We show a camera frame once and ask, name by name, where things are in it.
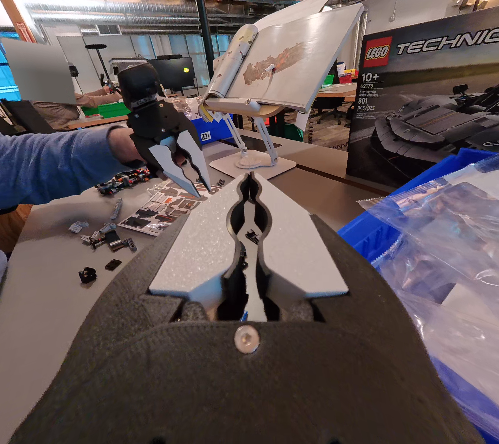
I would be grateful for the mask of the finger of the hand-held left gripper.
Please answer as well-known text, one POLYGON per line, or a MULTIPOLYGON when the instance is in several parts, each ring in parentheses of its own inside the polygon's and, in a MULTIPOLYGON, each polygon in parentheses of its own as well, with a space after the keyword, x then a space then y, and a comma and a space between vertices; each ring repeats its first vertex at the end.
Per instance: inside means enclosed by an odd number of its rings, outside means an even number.
POLYGON ((157 163, 159 163, 159 166, 166 176, 172 179, 172 181, 179 185, 184 191, 188 192, 195 198, 200 198, 201 195, 196 186, 185 176, 183 169, 178 166, 176 161, 173 159, 174 152, 172 151, 172 148, 175 152, 180 150, 177 146, 177 140, 163 139, 160 144, 155 144, 150 147, 149 151, 157 163))
POLYGON ((178 134, 177 146, 186 159, 190 161, 191 167, 198 173, 198 178, 201 179, 204 187, 210 192, 211 181, 203 151, 188 130, 184 130, 178 134))

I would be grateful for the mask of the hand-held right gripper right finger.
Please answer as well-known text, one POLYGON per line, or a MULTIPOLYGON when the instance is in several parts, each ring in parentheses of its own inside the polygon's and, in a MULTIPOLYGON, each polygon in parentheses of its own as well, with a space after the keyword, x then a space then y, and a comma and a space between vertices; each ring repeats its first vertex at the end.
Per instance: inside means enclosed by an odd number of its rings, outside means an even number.
POLYGON ((252 173, 252 201, 261 232, 255 278, 268 321, 298 302, 349 292, 307 210, 258 173, 252 173))

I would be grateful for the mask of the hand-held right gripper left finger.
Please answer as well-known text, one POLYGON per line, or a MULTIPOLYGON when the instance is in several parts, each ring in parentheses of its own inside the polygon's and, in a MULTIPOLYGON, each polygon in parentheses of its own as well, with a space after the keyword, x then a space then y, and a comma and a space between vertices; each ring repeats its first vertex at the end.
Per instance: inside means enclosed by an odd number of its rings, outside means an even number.
POLYGON ((199 302, 219 320, 239 321, 248 295, 242 243, 251 177, 242 174, 191 210, 167 251, 149 291, 199 302))

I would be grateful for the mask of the lego sticker sheet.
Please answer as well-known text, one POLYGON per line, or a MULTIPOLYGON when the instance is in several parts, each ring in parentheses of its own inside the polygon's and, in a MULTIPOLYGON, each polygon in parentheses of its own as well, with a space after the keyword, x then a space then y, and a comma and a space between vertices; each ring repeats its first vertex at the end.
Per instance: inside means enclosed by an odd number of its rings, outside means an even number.
POLYGON ((118 227, 151 236, 160 235, 178 218, 188 215, 191 210, 222 188, 222 185, 217 184, 207 190, 200 182, 195 182, 194 186, 200 194, 199 198, 180 188, 172 180, 163 181, 153 188, 149 188, 150 198, 132 215, 121 221, 118 227))

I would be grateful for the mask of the small lego pieces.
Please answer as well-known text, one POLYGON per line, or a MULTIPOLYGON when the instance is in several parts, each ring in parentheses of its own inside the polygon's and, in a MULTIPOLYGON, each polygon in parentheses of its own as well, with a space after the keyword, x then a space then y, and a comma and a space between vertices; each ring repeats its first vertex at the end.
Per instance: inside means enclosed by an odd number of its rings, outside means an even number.
MULTIPOLYGON (((217 184, 222 185, 222 188, 223 188, 223 186, 225 185, 225 181, 220 179, 217 184)), ((148 192, 148 188, 146 189, 147 198, 144 199, 143 203, 146 202, 151 196, 150 192, 148 192)), ((116 232, 116 229, 119 229, 119 230, 127 229, 127 228, 118 227, 118 224, 121 222, 121 221, 119 221, 119 218, 120 218, 120 212, 122 210, 122 204, 123 204, 123 200, 120 197, 120 194, 122 192, 127 193, 131 189, 132 189, 132 187, 129 187, 129 188, 123 189, 122 191, 119 191, 117 194, 110 195, 110 196, 101 195, 101 198, 103 198, 103 200, 106 200, 106 203, 107 203, 106 207, 110 208, 110 203, 112 203, 113 209, 110 211, 108 219, 105 221, 105 223, 102 224, 102 227, 100 229, 94 231, 92 233, 92 235, 84 233, 84 231, 87 230, 89 227, 89 223, 87 220, 76 221, 75 223, 73 223, 70 226, 69 230, 74 234, 78 234, 80 236, 80 240, 82 241, 82 243, 85 246, 87 246, 88 248, 90 248, 92 250, 92 252, 95 252, 97 248, 100 248, 102 246, 108 247, 109 251, 112 253, 115 253, 116 251, 120 250, 121 248, 129 248, 129 250, 131 252, 133 252, 133 253, 136 252, 137 247, 135 245, 134 239, 130 235, 118 234, 116 232)), ((170 229, 172 227, 172 225, 173 225, 173 223, 171 225, 169 225, 160 235, 166 234, 167 229, 170 229)), ((245 269, 247 267, 247 263, 245 262, 246 250, 245 250, 245 247, 243 244, 242 244, 242 255, 244 256, 244 264, 245 264, 244 269, 245 269)))

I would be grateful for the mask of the person's left forearm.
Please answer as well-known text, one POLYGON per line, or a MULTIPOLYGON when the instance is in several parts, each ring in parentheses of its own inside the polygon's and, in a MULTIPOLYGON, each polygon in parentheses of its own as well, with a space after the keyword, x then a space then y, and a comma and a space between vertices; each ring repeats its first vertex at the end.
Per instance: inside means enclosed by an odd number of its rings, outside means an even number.
POLYGON ((109 146, 111 130, 1 135, 1 209, 78 195, 124 170, 109 146))

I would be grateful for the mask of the partly built lego model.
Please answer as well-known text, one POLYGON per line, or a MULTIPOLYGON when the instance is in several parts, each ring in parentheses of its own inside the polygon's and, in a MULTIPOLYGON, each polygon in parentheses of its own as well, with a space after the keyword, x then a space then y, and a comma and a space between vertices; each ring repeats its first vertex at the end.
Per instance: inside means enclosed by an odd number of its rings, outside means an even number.
POLYGON ((105 183, 100 183, 94 188, 103 196, 117 194, 123 189, 133 187, 139 183, 145 183, 152 178, 150 171, 146 167, 124 171, 116 174, 105 183))

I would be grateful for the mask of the lego instruction booklet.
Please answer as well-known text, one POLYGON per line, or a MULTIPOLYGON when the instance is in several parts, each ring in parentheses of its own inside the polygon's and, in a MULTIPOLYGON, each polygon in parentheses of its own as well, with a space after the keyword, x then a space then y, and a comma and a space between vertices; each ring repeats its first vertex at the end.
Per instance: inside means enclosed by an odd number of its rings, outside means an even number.
POLYGON ((200 107, 248 116, 263 104, 309 110, 364 11, 362 3, 324 10, 328 1, 303 0, 241 26, 200 107))

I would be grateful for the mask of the dark lego set box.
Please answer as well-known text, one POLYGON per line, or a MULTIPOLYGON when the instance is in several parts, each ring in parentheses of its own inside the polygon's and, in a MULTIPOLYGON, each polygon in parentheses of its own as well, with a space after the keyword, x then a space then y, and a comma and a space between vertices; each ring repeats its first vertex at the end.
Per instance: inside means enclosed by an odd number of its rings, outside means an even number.
POLYGON ((498 7, 364 36, 346 173, 398 188, 498 152, 498 7))

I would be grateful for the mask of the person's left hand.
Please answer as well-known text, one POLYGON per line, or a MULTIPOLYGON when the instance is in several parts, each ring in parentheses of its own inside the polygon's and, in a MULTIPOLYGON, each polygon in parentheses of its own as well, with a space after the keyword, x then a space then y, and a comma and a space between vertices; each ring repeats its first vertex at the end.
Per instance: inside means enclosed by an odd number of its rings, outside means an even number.
POLYGON ((132 129, 122 126, 110 128, 107 133, 109 148, 122 165, 145 163, 131 138, 132 134, 132 129))

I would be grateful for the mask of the blue plastic bin with tag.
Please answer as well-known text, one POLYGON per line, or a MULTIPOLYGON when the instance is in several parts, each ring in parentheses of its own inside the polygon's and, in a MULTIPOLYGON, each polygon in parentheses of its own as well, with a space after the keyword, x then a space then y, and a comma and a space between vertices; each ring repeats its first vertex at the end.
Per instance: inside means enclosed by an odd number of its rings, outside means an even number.
POLYGON ((232 133, 223 119, 218 123, 216 121, 207 123, 203 118, 196 118, 191 120, 191 123, 195 126, 202 145, 232 137, 232 133))

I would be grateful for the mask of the pile of clear plastic bags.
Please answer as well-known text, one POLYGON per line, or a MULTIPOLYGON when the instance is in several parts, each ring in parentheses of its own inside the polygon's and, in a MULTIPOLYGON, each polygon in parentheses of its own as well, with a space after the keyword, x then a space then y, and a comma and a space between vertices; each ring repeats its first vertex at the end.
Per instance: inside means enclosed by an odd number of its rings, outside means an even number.
POLYGON ((201 118, 199 105, 202 102, 202 97, 186 98, 186 97, 159 97, 161 100, 171 103, 178 112, 182 112, 189 120, 201 118))
POLYGON ((399 236, 367 259, 468 418, 498 439, 498 155, 358 202, 399 236))

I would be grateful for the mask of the white book stand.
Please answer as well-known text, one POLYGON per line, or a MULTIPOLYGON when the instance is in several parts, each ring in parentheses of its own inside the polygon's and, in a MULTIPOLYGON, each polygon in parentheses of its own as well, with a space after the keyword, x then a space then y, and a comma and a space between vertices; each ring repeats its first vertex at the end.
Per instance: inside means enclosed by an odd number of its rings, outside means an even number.
POLYGON ((281 106, 260 104, 250 98, 203 98, 199 110, 207 120, 219 122, 223 119, 239 148, 239 153, 212 161, 210 167, 231 176, 238 177, 244 172, 256 171, 264 179, 271 179, 296 167, 296 162, 280 159, 265 126, 266 117, 274 117, 281 106), (231 113, 242 114, 254 119, 266 152, 248 149, 235 127, 231 113))

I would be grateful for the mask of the black steel column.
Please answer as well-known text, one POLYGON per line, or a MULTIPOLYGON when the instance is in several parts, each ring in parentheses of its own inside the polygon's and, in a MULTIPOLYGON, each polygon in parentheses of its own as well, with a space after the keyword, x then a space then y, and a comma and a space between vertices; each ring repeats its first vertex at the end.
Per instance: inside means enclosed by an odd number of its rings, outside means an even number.
POLYGON ((205 55, 206 55, 206 60, 207 60, 208 73, 209 73, 209 77, 212 78, 214 76, 215 55, 214 55, 212 38, 211 38, 211 32, 210 32, 210 28, 209 28, 209 19, 208 19, 206 1, 205 0, 196 0, 196 7, 198 10, 198 15, 199 15, 199 21, 200 21, 201 33, 202 33, 202 39, 203 39, 203 46, 205 49, 205 55))

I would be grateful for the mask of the black wall monitor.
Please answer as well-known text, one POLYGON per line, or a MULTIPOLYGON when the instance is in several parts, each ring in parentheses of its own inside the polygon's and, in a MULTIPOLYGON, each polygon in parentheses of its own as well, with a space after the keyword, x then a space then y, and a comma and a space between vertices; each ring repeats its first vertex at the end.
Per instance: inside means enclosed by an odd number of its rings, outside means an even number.
POLYGON ((159 76, 160 83, 166 89, 181 92, 184 88, 195 87, 195 70, 191 57, 182 55, 160 55, 156 59, 148 59, 159 76))

